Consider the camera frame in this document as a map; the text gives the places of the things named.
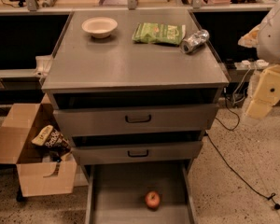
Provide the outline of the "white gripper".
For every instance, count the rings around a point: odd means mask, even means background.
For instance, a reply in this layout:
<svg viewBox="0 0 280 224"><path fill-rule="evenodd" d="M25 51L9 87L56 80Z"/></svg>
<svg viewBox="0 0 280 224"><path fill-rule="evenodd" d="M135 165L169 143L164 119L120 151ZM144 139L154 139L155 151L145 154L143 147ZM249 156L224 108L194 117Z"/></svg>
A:
<svg viewBox="0 0 280 224"><path fill-rule="evenodd" d="M252 119L265 118L280 101L280 64L264 69L245 114Z"/></svg>

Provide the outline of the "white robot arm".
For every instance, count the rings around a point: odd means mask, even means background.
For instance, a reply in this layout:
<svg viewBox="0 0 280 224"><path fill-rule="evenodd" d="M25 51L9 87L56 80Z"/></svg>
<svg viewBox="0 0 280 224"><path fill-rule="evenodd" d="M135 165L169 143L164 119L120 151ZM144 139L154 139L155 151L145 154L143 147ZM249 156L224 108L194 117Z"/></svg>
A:
<svg viewBox="0 0 280 224"><path fill-rule="evenodd" d="M243 119L252 123L265 118L280 101L280 0L238 44L255 48L258 58L269 64L249 81Z"/></svg>

